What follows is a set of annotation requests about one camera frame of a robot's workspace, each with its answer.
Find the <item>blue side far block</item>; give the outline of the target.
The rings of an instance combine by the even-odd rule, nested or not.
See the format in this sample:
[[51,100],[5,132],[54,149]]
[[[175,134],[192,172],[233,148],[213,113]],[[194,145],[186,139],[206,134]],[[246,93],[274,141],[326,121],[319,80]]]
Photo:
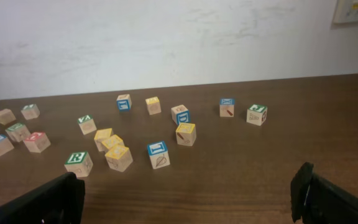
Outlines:
[[130,94],[119,95],[116,100],[119,111],[127,111],[132,107],[132,100]]

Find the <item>yellow block with crayon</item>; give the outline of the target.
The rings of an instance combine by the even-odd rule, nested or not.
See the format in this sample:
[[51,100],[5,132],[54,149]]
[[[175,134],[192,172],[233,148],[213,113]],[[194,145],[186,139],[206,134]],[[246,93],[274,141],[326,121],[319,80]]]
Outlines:
[[177,144],[192,146],[196,141],[196,125],[193,123],[180,123],[175,131]]

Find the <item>green R block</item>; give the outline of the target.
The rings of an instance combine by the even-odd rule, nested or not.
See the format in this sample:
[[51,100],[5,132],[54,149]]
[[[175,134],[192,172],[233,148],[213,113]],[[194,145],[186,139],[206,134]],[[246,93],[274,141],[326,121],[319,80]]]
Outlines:
[[93,161],[87,151],[74,152],[65,162],[65,168],[77,177],[87,177],[93,168]]

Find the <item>red O block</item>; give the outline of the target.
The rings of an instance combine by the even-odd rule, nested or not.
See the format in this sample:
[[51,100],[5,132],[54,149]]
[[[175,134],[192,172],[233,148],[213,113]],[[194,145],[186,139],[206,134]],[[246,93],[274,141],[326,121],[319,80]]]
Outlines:
[[36,153],[41,153],[51,145],[48,136],[43,132],[34,132],[23,142],[30,152]]

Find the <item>blue P block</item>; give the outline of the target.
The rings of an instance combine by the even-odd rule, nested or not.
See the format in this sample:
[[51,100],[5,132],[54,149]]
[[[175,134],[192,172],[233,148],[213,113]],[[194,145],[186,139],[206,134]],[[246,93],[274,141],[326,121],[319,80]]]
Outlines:
[[3,134],[0,134],[0,156],[14,149],[12,142]]

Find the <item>green B block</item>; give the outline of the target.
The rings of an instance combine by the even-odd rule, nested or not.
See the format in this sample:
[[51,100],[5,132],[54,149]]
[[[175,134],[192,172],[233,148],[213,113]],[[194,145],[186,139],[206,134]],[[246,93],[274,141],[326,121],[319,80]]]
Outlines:
[[8,136],[14,142],[21,142],[30,136],[30,131],[23,123],[16,123],[6,129]]

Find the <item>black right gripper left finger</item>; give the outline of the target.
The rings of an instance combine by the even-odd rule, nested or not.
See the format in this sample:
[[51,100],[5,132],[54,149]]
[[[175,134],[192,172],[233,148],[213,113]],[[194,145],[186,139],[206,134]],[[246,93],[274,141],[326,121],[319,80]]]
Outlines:
[[81,223],[85,182],[67,172],[0,206],[0,223]]

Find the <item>blue X block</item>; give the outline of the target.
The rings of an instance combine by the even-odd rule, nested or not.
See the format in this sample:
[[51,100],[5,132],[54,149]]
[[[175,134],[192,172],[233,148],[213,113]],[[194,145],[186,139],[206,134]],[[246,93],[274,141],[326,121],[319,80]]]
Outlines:
[[220,117],[233,117],[234,116],[235,99],[221,98],[219,101],[219,115]]

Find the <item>blue I leaf block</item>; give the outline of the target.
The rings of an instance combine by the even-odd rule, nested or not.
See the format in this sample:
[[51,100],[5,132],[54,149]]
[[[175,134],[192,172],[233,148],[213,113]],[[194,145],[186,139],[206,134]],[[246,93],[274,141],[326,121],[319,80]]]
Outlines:
[[168,148],[164,141],[155,142],[147,146],[147,152],[153,169],[170,165]]

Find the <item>yellow block front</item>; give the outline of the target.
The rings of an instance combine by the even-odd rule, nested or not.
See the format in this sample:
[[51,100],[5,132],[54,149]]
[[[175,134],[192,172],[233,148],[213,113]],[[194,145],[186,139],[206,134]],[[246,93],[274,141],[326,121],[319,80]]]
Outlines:
[[113,170],[124,172],[132,163],[133,158],[128,147],[117,145],[105,153],[109,167]]

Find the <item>plain wooden yellow block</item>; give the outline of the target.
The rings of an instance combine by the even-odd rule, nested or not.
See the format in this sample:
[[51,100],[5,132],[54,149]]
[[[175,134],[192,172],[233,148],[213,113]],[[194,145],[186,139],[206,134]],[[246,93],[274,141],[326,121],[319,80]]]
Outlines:
[[16,120],[14,113],[10,109],[0,111],[0,124],[6,125]]

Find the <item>yellow block back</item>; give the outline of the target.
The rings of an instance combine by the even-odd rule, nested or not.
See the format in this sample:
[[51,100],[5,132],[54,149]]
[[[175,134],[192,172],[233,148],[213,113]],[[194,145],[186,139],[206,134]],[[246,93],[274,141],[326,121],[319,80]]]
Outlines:
[[97,130],[94,136],[94,141],[99,152],[104,151],[104,146],[102,142],[110,138],[112,134],[113,134],[112,128]]

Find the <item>green J block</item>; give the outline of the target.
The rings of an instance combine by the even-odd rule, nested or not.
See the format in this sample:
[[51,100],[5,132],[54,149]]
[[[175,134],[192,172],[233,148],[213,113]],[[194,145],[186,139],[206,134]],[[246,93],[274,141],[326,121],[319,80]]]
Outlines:
[[267,119],[268,108],[264,105],[253,104],[247,109],[246,121],[261,126]]

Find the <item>blue D wooden block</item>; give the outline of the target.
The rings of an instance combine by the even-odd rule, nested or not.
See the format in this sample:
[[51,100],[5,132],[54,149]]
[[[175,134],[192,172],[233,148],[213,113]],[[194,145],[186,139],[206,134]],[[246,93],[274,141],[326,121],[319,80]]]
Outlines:
[[185,105],[178,105],[171,108],[172,120],[178,126],[181,123],[190,122],[190,112]]

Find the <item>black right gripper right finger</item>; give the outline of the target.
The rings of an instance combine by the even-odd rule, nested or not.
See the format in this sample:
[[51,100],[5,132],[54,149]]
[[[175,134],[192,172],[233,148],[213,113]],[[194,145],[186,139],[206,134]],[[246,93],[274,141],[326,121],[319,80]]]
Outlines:
[[358,224],[358,198],[304,163],[290,183],[291,217],[305,224]]

